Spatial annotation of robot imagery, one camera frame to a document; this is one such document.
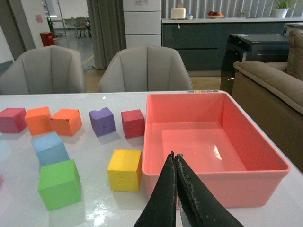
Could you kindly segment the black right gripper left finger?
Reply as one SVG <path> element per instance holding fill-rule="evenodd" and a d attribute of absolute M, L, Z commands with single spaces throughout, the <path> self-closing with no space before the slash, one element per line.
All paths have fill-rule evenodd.
<path fill-rule="evenodd" d="M 168 154 L 151 197 L 135 223 L 136 227 L 176 225 L 177 171 L 174 152 Z"/>

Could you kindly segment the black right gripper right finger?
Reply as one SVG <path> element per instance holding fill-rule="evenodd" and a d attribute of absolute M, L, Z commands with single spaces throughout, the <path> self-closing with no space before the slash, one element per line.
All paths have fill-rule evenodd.
<path fill-rule="evenodd" d="M 175 156 L 178 205 L 184 227 L 243 226 L 213 196 L 182 155 Z"/>

